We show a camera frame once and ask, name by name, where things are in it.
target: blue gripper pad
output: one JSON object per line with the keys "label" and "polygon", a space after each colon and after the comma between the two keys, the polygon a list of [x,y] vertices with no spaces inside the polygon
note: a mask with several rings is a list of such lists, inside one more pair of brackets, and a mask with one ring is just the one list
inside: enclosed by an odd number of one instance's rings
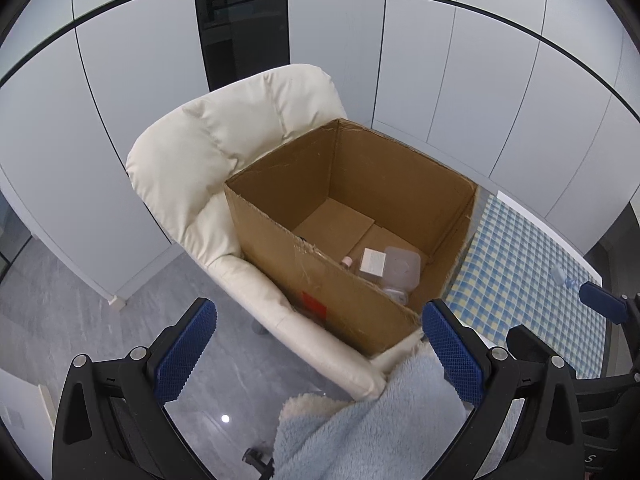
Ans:
{"label": "blue gripper pad", "polygon": [[422,310],[422,330],[460,399],[477,408],[484,396],[482,370],[455,330],[431,302]]}
{"label": "blue gripper pad", "polygon": [[609,294],[595,283],[583,283],[578,296],[586,306],[602,314],[616,325],[624,323],[628,319],[625,301]]}
{"label": "blue gripper pad", "polygon": [[175,400],[191,375],[209,339],[216,331],[216,305],[209,300],[202,303],[174,344],[156,367],[154,396],[158,402]]}

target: open cardboard box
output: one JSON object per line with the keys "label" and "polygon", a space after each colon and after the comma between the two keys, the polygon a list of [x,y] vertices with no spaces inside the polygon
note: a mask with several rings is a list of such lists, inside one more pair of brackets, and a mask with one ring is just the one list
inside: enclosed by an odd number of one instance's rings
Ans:
{"label": "open cardboard box", "polygon": [[[411,148],[335,120],[260,158],[225,184],[245,258],[293,306],[365,356],[419,327],[465,245],[475,183]],[[420,254],[402,306],[356,275],[364,248]],[[352,269],[338,263],[351,256]]]}

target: gray tile floor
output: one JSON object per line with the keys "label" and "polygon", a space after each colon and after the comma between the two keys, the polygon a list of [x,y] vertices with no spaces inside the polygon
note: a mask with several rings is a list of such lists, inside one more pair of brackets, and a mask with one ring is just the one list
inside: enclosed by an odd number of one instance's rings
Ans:
{"label": "gray tile floor", "polygon": [[199,296],[216,303],[218,329],[182,395],[166,408],[217,478],[257,479],[242,455],[248,447],[270,448],[285,400],[305,392],[349,397],[271,335],[256,335],[252,318],[186,254],[118,313],[41,241],[31,240],[0,283],[0,367],[46,384],[57,404],[76,354],[99,361],[148,346]]}

